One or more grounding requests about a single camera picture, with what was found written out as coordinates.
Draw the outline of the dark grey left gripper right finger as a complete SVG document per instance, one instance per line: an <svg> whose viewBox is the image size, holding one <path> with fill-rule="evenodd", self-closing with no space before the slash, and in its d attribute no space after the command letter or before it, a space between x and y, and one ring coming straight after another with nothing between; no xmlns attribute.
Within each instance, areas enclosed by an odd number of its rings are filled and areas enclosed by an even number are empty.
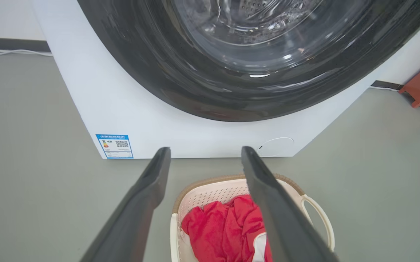
<svg viewBox="0 0 420 262"><path fill-rule="evenodd" d="M307 195L299 202L290 197L252 147L242 147L241 161L250 195L262 212L273 262L339 262L333 226L322 207ZM305 202L319 214L327 242L313 227Z"/></svg>

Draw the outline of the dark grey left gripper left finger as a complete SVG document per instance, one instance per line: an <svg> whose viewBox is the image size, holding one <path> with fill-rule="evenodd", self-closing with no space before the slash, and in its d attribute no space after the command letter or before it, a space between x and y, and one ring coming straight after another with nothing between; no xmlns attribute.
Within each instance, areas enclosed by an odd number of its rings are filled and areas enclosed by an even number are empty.
<svg viewBox="0 0 420 262"><path fill-rule="evenodd" d="M154 210L165 197L171 150L160 148L80 262L142 262Z"/></svg>

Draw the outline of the cream plastic laundry basket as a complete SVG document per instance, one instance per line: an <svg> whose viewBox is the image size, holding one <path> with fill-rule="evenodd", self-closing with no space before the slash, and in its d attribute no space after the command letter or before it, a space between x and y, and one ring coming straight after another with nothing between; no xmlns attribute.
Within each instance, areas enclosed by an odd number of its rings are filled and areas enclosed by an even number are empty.
<svg viewBox="0 0 420 262"><path fill-rule="evenodd" d="M305 204L309 203L316 210L325 226L328 247L334 252L336 240L333 226L322 207L307 196L304 190L290 178L280 174L274 174L274 177L309 221L311 218ZM170 220L171 262L198 262L192 251L189 236L181 229L182 220L188 212L194 207L203 207L214 201L227 203L237 196L248 194L249 190L244 174L200 180L182 190L174 203Z"/></svg>

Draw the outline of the white cloth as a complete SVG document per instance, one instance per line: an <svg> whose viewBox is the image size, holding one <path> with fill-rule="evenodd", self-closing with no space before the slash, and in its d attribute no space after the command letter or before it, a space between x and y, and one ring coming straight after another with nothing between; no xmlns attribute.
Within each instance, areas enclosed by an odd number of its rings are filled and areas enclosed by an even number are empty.
<svg viewBox="0 0 420 262"><path fill-rule="evenodd" d="M251 262L267 262L266 259L266 246L267 246L267 233L263 232L258 234L254 241L254 254Z"/></svg>

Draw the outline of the round white filter cover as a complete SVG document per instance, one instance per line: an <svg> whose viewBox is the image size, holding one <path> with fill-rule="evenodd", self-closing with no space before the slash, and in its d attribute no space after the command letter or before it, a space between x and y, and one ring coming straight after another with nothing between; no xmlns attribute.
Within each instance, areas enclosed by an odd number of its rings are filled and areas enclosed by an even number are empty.
<svg viewBox="0 0 420 262"><path fill-rule="evenodd" d="M275 157L285 155L293 146L294 140L289 137L279 137L264 142L257 152L261 157Z"/></svg>

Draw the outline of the red garment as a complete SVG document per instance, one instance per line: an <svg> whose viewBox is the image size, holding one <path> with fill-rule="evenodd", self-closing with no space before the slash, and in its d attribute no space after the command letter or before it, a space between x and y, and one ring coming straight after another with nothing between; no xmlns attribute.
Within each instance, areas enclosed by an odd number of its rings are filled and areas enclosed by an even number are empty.
<svg viewBox="0 0 420 262"><path fill-rule="evenodd" d="M181 228L189 236L198 262L251 262L253 241L266 232L261 210L250 195L194 207L182 220ZM273 262L268 237L266 259Z"/></svg>

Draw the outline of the blue energy label sticker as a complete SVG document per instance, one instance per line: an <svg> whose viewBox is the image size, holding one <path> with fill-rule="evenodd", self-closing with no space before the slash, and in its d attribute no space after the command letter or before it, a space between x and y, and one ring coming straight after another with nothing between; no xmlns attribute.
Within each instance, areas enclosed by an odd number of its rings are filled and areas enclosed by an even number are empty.
<svg viewBox="0 0 420 262"><path fill-rule="evenodd" d="M103 159L133 159L133 151L127 135L96 134L99 153Z"/></svg>

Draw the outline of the white washing machine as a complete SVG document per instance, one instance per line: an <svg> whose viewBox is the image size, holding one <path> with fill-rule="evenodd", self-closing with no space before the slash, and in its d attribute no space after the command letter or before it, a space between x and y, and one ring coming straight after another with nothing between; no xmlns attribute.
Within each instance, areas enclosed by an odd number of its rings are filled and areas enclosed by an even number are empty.
<svg viewBox="0 0 420 262"><path fill-rule="evenodd" d="M32 0L54 60L95 147L96 134L127 135L134 159L151 159L169 147L175 159L239 158L279 137L294 140L294 156L376 81L397 52L340 93L304 110L253 122L202 118L165 103L140 85L104 46L78 0Z"/></svg>

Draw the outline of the black round washing machine door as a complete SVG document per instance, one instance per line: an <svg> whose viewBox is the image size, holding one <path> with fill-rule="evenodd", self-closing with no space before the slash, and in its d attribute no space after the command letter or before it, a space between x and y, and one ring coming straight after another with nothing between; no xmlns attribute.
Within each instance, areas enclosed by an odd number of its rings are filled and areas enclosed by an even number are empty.
<svg viewBox="0 0 420 262"><path fill-rule="evenodd" d="M174 0L78 0L110 54L150 93L186 113L225 122L292 114L340 93L420 28L420 0L348 0L341 34L297 64L233 70L193 43Z"/></svg>

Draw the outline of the steel washing drum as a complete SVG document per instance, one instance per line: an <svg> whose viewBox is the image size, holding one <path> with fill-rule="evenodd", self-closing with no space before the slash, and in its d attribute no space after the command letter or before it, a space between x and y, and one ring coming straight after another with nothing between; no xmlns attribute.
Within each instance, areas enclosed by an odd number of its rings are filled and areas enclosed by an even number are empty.
<svg viewBox="0 0 420 262"><path fill-rule="evenodd" d="M174 0L197 48L233 70L262 73L299 63L341 34L348 0Z"/></svg>

